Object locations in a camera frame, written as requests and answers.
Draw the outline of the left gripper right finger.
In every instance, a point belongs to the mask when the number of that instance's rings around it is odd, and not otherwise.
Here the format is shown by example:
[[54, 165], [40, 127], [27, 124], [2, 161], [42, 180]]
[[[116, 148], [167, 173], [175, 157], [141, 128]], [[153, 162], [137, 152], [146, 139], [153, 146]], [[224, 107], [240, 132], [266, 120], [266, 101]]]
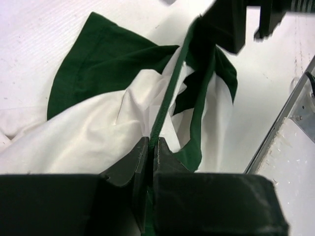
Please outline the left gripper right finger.
[[154, 149], [154, 177], [157, 174], [178, 173], [192, 174], [170, 151], [165, 138], [159, 138]]

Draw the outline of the green and white t-shirt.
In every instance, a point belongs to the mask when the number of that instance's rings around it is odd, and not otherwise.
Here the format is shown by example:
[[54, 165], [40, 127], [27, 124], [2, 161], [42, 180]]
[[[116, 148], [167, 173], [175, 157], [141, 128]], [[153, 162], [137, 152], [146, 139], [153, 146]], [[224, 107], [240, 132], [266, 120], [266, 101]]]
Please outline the green and white t-shirt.
[[47, 108], [2, 110], [3, 174], [98, 174], [143, 137], [164, 138], [192, 172], [219, 169], [237, 72], [203, 38], [160, 46], [91, 13], [55, 78]]

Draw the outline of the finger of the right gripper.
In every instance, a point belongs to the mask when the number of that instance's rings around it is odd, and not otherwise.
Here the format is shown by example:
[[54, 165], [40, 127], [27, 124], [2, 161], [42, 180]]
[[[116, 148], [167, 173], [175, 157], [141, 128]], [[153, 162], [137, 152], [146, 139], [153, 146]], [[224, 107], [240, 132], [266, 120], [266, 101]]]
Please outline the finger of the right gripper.
[[285, 16], [284, 11], [276, 11], [271, 8], [260, 8], [259, 27], [254, 34], [254, 40], [269, 38], [275, 28], [281, 23]]
[[200, 20], [209, 40], [232, 54], [239, 53], [246, 39], [246, 7], [244, 0], [214, 1]]

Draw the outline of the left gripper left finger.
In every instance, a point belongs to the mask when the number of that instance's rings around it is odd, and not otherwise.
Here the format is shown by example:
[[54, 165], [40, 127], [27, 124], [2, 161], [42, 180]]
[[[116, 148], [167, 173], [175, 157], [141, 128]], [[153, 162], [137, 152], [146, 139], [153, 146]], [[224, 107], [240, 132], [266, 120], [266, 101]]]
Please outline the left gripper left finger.
[[140, 138], [127, 155], [100, 174], [108, 193], [126, 191], [128, 194], [144, 194], [146, 192], [148, 143], [148, 137]]

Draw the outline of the silver front mounting rail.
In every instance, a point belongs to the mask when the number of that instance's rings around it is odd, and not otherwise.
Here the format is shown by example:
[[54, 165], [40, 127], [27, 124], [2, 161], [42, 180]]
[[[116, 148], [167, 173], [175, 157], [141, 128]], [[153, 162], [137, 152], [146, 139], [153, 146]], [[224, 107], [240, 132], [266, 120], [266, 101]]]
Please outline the silver front mounting rail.
[[291, 236], [315, 234], [314, 78], [312, 60], [245, 170], [273, 182]]

